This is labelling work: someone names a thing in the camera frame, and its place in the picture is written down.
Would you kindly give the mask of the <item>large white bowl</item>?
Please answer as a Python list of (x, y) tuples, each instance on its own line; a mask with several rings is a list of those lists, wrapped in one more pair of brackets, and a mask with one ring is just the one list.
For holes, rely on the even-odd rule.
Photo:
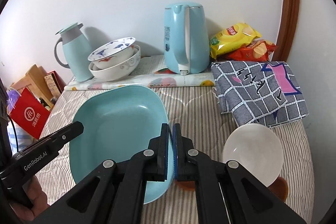
[(278, 178), (284, 163), (280, 139), (269, 128), (245, 124), (230, 134), (222, 152), (222, 162), (234, 160), (266, 187)]

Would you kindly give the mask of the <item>grey checkered folded cloth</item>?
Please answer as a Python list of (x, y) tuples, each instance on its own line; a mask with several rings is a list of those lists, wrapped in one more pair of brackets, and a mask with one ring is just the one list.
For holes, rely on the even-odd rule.
[(222, 114), (237, 125), (277, 127), (308, 116), (301, 88), (283, 61), (222, 61), (211, 64)]

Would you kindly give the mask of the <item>brown wooden door frame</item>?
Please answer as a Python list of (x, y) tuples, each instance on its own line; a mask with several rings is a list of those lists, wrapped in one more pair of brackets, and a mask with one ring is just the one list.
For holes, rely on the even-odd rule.
[(300, 0), (282, 0), (280, 28), (277, 37), (277, 49), (272, 60), (287, 61), (298, 21)]

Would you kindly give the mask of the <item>fruit print table mat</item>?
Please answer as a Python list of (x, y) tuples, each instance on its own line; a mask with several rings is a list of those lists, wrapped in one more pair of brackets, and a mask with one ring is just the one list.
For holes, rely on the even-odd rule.
[(176, 88), (214, 86), (215, 81), (209, 69), (202, 73), (182, 76), (169, 71), (162, 55), (143, 57), (132, 73), (123, 79), (104, 81), (93, 78), (84, 83), (72, 80), (66, 91), (111, 90), (122, 86), (141, 85), (148, 88)]

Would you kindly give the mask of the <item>brown clay bowl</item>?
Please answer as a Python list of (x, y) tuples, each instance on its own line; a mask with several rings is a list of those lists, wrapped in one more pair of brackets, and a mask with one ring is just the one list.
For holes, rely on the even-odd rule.
[(268, 189), (275, 194), (282, 202), (285, 202), (288, 197), (288, 183), (284, 178), (278, 177), (276, 180), (268, 186)]
[(195, 182), (194, 181), (176, 181), (177, 186), (181, 189), (189, 192), (195, 191)]

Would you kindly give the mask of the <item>light blue thermos jug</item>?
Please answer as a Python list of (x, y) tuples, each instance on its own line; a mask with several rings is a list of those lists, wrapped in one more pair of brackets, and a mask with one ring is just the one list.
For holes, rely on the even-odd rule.
[[(54, 46), (54, 57), (59, 65), (70, 69), (77, 82), (85, 82), (93, 78), (89, 70), (90, 61), (88, 56), (93, 52), (93, 48), (89, 40), (82, 33), (82, 23), (74, 23), (68, 27), (62, 28), (56, 32), (60, 38)], [(66, 64), (62, 63), (57, 54), (57, 46), (62, 43)]]

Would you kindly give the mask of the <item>yellow chips bag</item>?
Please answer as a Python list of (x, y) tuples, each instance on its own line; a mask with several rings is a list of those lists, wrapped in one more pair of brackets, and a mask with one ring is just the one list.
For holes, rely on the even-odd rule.
[(248, 46), (254, 39), (261, 38), (262, 34), (246, 23), (236, 23), (225, 28), (210, 38), (210, 56), (216, 59), (218, 56)]

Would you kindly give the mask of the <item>blue square plate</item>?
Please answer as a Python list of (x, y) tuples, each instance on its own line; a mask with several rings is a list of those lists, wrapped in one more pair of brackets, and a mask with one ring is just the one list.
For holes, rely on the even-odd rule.
[(132, 85), (98, 94), (84, 102), (73, 121), (84, 131), (70, 142), (70, 167), (79, 183), (104, 160), (122, 162), (147, 149), (169, 122), (159, 95)]

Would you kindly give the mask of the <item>patterned brown box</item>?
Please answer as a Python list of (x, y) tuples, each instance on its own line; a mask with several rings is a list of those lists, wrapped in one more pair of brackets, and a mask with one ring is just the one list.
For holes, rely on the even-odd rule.
[(65, 82), (60, 78), (56, 71), (47, 73), (44, 76), (44, 79), (52, 96), (59, 98), (64, 91), (66, 85)]

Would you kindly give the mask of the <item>red paper bag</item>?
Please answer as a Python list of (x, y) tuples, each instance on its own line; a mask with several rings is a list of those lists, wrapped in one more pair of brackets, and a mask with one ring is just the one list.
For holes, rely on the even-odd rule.
[(41, 137), (49, 115), (50, 111), (34, 97), (28, 88), (23, 89), (10, 112), (11, 119), (35, 139)]

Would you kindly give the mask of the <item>white scroll pattern bowl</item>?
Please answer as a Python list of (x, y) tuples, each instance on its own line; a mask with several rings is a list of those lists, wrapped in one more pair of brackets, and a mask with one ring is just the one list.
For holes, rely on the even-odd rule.
[(94, 78), (98, 80), (115, 81), (130, 75), (139, 65), (140, 59), (141, 48), (138, 45), (135, 45), (133, 56), (117, 65), (105, 69), (99, 69), (91, 62), (88, 68)]

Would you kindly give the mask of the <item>red chips bag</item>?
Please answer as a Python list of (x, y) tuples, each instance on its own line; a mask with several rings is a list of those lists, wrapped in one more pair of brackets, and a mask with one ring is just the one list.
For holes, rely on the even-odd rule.
[(269, 60), (269, 55), (273, 53), (276, 48), (276, 44), (269, 40), (253, 40), (248, 46), (228, 53), (226, 59), (233, 61), (266, 62)]

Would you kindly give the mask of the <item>brown paper bag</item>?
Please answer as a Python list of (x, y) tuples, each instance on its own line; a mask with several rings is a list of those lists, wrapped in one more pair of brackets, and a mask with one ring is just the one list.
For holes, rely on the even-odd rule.
[(44, 69), (34, 64), (26, 72), (24, 77), (11, 84), (10, 87), (16, 89), (20, 93), (24, 90), (24, 88), (28, 88), (28, 90), (37, 99), (42, 99), (48, 105), (48, 107), (52, 109), (54, 107), (54, 104), (51, 102), (53, 95), (51, 94), (49, 87), (45, 82), (44, 76)]

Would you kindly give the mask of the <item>light blue electric kettle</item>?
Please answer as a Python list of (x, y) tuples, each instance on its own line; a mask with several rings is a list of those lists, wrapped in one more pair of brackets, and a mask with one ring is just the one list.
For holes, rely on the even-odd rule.
[(210, 62), (210, 45), (204, 8), (200, 3), (167, 5), (164, 12), (164, 58), (172, 72), (197, 74)]

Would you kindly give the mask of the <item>fish pattern porcelain bowl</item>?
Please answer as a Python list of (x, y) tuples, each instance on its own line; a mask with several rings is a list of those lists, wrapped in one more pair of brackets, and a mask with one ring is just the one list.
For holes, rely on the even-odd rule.
[(88, 61), (92, 62), (98, 69), (115, 66), (132, 57), (134, 44), (134, 37), (120, 38), (108, 42), (94, 50), (88, 56)]

